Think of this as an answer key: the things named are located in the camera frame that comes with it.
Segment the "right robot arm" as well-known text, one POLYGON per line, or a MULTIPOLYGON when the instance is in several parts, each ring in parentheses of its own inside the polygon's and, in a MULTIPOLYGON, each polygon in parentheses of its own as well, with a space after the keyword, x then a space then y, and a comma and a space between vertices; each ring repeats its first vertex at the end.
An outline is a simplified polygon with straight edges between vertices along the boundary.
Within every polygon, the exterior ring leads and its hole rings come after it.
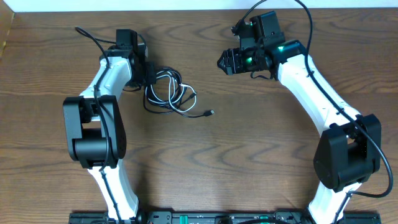
POLYGON ((320 141, 313 158, 320 181, 307 207, 307 222, 334 223, 343 219, 348 193, 380 168, 377 151, 381 124, 345 102, 316 68, 299 40, 285 39, 274 11, 240 19, 231 29, 239 47, 223 51, 217 66, 227 75, 268 71, 280 81, 313 121, 320 141))

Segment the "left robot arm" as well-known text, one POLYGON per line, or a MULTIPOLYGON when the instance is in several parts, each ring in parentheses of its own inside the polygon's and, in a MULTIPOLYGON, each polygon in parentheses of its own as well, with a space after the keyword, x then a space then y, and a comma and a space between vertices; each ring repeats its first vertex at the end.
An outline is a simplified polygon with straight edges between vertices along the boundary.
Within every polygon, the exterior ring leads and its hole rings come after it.
POLYGON ((118 105, 125 87, 144 81, 147 50, 137 39, 136 31, 118 29, 110 48, 100 49, 100 68, 87 89, 63 102, 68 153, 95 179, 108 207, 71 213, 70 223, 149 221, 125 170, 127 137, 118 105))

